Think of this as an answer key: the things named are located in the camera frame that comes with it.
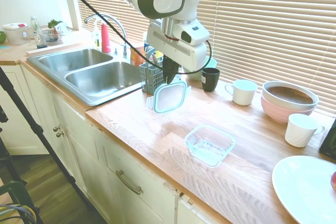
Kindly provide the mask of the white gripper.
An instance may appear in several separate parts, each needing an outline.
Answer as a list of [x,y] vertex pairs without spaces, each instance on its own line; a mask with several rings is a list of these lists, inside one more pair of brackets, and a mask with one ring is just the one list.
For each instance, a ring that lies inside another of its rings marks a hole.
[[207,47],[204,42],[197,46],[190,46],[179,40],[174,42],[166,38],[156,23],[150,23],[147,42],[163,55],[163,79],[170,84],[179,72],[180,66],[187,70],[200,70],[205,65]]

